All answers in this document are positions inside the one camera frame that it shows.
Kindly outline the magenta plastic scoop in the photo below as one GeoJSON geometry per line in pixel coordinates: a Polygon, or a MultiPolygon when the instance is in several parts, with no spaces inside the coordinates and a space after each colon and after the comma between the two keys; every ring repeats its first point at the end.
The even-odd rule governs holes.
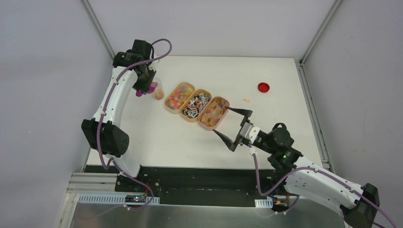
{"type": "Polygon", "coordinates": [[[136,95],[137,97],[141,97],[141,96],[146,95],[146,94],[152,94],[152,93],[154,92],[154,90],[156,89],[157,86],[158,86],[158,83],[157,83],[156,81],[153,81],[153,82],[151,83],[151,85],[150,85],[150,87],[149,87],[149,90],[148,90],[147,92],[141,91],[141,90],[137,90],[136,93],[135,93],[135,95],[136,95]]]}

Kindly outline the clear plastic jar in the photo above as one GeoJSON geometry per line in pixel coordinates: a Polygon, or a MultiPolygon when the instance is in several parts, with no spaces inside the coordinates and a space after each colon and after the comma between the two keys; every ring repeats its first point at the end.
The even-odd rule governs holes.
{"type": "Polygon", "coordinates": [[[162,82],[159,78],[155,77],[151,84],[151,88],[153,89],[151,95],[156,100],[162,100],[164,98],[164,91],[162,82]]]}

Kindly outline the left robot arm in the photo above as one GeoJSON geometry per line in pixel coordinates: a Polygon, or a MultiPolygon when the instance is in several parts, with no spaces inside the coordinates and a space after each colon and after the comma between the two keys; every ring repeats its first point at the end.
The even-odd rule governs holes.
{"type": "Polygon", "coordinates": [[[139,176],[140,164],[129,150],[129,136],[121,128],[121,117],[131,91],[149,93],[155,70],[149,68],[153,56],[152,44],[136,39],[131,49],[115,55],[112,75],[101,105],[91,119],[84,119],[81,129],[91,149],[96,150],[101,162],[112,159],[121,173],[130,175],[127,186],[140,192],[145,179],[139,176]]]}

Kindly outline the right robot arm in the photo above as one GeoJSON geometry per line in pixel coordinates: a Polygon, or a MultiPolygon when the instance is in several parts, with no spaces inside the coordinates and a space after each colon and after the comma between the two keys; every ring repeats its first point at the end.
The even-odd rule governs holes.
{"type": "Polygon", "coordinates": [[[377,187],[370,183],[360,185],[348,181],[315,164],[293,148],[294,139],[284,123],[275,124],[266,133],[249,120],[251,110],[229,106],[226,109],[244,117],[236,139],[232,141],[219,131],[214,132],[231,151],[235,151],[239,145],[248,147],[254,161],[259,195],[280,195],[286,191],[334,211],[350,228],[371,228],[376,225],[375,217],[380,211],[377,187]],[[261,187],[257,149],[269,154],[268,162],[276,173],[267,191],[261,187]]]}

